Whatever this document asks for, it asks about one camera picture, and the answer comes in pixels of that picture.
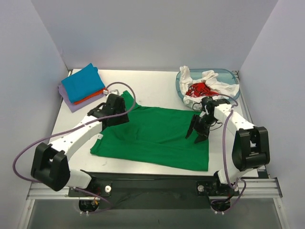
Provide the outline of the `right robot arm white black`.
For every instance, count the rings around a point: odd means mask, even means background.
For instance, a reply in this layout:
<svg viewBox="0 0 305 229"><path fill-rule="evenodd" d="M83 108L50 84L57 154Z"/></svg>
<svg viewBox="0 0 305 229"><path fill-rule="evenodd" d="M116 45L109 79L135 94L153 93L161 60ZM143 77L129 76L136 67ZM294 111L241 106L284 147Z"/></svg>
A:
<svg viewBox="0 0 305 229"><path fill-rule="evenodd" d="M215 173L211 189L221 195L228 186L236 189L238 180L246 173L270 162L269 135L265 127L245 120L227 99L205 97L201 101L202 113L192 116L186 138L197 133L195 143L208 139L210 128L217 121L223 124L223 168Z"/></svg>

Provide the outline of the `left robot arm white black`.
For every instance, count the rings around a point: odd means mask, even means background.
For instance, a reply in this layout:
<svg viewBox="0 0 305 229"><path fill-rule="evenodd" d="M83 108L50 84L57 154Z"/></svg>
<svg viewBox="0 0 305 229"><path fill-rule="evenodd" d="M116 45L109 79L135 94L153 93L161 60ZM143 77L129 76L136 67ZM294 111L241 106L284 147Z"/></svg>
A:
<svg viewBox="0 0 305 229"><path fill-rule="evenodd" d="M48 145L36 146L31 176L54 191L77 187L89 197L96 192L94 178L80 169L70 169L71 157L93 136L110 126L129 122L124 99L110 94L106 102L91 109L69 134Z"/></svg>

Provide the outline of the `green t shirt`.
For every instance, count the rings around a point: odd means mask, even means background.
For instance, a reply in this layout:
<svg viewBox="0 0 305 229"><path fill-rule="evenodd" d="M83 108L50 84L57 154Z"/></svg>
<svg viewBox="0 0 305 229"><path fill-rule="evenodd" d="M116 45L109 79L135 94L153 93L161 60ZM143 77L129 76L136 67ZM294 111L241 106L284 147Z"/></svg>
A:
<svg viewBox="0 0 305 229"><path fill-rule="evenodd" d="M128 113L129 122L103 130L90 153L100 157L208 171L209 142L196 144L196 132L192 132L189 138L185 137L194 114L193 111L136 104Z"/></svg>

